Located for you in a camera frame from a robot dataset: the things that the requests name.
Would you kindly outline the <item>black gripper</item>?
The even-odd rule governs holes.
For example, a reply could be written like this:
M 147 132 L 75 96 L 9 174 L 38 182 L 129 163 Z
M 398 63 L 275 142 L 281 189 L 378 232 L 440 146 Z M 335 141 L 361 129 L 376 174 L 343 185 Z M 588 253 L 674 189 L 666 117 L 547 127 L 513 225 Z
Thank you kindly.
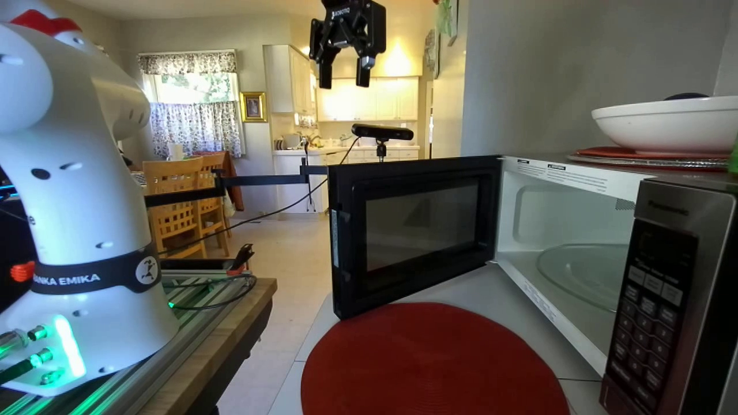
M 376 52 L 385 50 L 385 6 L 376 0 L 320 0 L 326 18 L 311 21 L 309 52 L 319 64 L 319 87 L 332 87 L 335 50 L 354 46 L 355 86 L 370 87 Z

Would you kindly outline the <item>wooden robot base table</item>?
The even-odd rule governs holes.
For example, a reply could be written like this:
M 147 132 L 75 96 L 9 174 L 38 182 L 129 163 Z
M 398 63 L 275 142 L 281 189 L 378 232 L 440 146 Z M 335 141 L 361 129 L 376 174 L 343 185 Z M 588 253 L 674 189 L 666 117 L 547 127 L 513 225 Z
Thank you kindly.
M 157 356 L 60 396 L 0 391 L 0 415 L 213 415 L 227 384 L 262 340 L 275 280 L 228 261 L 167 261 L 167 297 L 178 337 Z

